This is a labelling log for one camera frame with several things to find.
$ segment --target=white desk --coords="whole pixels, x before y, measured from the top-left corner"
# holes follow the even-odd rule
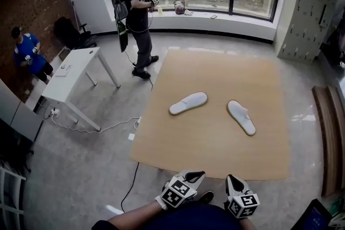
[[[77,87],[83,74],[86,74],[95,86],[97,85],[97,82],[94,81],[91,78],[91,76],[86,72],[87,66],[95,58],[99,58],[104,69],[111,78],[112,82],[116,85],[117,88],[120,88],[119,82],[114,76],[99,47],[95,47],[71,51],[69,55],[66,57],[66,59],[63,61],[63,63],[60,65],[59,69],[55,72],[55,75],[50,80],[46,88],[44,89],[42,96],[47,98],[54,106],[64,104],[71,111],[76,113],[79,117],[84,119],[87,123],[89,123],[91,126],[93,126],[96,130],[99,131],[101,128],[97,124],[91,121],[86,115],[84,115],[84,113],[82,113],[78,108],[76,108],[73,104],[70,103],[70,98],[73,94],[73,91]],[[67,76],[57,76],[57,73],[61,70],[62,66],[69,65],[71,65],[72,67],[68,72]],[[78,122],[78,120],[74,117],[69,117],[75,123]]]

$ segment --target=white slipper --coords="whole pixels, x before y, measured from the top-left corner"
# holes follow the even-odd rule
[[[252,120],[248,116],[248,109],[232,100],[227,104],[227,110],[247,135],[253,136],[255,134],[256,129]]]
[[[204,92],[193,93],[186,98],[182,99],[180,102],[173,104],[169,108],[169,112],[172,115],[180,114],[192,108],[202,106],[207,102],[207,95]]]

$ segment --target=brick wall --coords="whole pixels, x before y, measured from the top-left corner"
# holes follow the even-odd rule
[[[63,48],[53,33],[54,22],[62,16],[75,22],[70,0],[0,0],[0,78],[24,102],[25,91],[33,89],[33,76],[15,65],[11,30],[21,26],[23,33],[37,36],[41,52],[52,61]]]

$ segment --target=beige mat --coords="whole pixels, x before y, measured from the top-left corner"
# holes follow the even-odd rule
[[[194,92],[208,102],[172,116],[168,109]],[[247,136],[226,105],[249,110]],[[210,52],[169,50],[135,134],[131,158],[171,171],[229,173],[246,180],[289,176],[289,143],[278,69],[271,61]]]

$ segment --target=gray tile floor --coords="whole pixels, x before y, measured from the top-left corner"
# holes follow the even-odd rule
[[[249,185],[261,201],[252,217],[257,228],[290,229],[310,201],[319,198],[321,193],[322,141],[311,88],[325,85],[325,81],[317,62],[306,66],[280,60],[271,45],[237,38],[168,33],[151,36],[153,54],[160,56],[159,62],[148,69],[153,83],[170,47],[263,57],[277,64],[288,121],[291,176],[285,180],[250,181]],[[151,85],[131,76],[132,65],[120,53],[117,36],[101,37],[98,41],[121,88],[114,87],[96,60],[89,72],[98,85],[93,87],[85,77],[72,102],[97,124],[107,127],[141,116]],[[136,46],[131,35],[128,45],[127,52],[135,61]],[[82,120],[74,125],[64,111],[56,121],[68,127],[93,130]],[[25,186],[27,229],[91,229],[97,220],[111,216],[106,205],[120,208],[136,168],[136,163],[129,159],[132,141],[128,135],[135,133],[133,123],[134,120],[98,135],[66,130],[46,120],[34,146],[35,154],[30,160],[32,173]],[[140,164],[124,209],[151,202],[172,175]],[[207,178],[200,186],[201,192],[206,190],[213,190],[213,204],[222,206],[226,199],[225,181]]]

